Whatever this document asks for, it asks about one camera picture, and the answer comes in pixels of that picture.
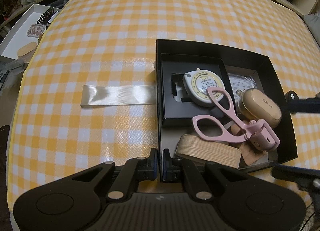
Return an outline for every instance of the yellow dial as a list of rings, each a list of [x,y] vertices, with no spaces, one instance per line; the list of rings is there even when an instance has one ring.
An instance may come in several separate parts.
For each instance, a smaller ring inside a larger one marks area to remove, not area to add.
[[[221,79],[210,71],[199,71],[192,76],[191,86],[193,91],[200,97],[210,100],[207,95],[208,87],[224,88]],[[213,92],[215,99],[218,99],[222,93]]]

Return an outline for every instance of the gingham pattern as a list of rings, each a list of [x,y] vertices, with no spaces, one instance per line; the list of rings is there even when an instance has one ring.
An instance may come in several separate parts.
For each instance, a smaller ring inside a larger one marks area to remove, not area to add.
[[[156,146],[154,105],[80,107],[85,84],[153,85],[156,39],[261,53],[284,92],[319,91],[320,52],[310,32],[271,0],[71,0],[24,74],[9,152],[11,210],[35,186],[102,161],[123,164]],[[320,116],[292,120],[299,157],[289,165],[320,168]]]

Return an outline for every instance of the coiled black cable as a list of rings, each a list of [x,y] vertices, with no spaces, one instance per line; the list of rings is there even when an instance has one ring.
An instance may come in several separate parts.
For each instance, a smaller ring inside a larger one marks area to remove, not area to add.
[[[54,14],[54,9],[53,7],[50,7],[47,11],[45,11],[37,21],[37,24],[47,24],[50,18]]]

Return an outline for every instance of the ridged black surface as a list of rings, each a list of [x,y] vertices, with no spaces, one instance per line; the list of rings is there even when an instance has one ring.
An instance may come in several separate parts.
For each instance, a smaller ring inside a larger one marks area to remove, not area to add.
[[[92,231],[234,231],[205,203],[187,193],[134,193],[124,203],[109,205]]]

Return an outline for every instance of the white tray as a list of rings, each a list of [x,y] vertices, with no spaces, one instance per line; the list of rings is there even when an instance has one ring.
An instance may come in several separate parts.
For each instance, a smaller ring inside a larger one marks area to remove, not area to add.
[[[32,5],[9,31],[0,44],[0,55],[8,57],[7,61],[18,58],[17,51],[30,42],[38,42],[38,38],[28,37],[27,32],[32,24],[37,23],[40,16],[49,9],[46,5]]]

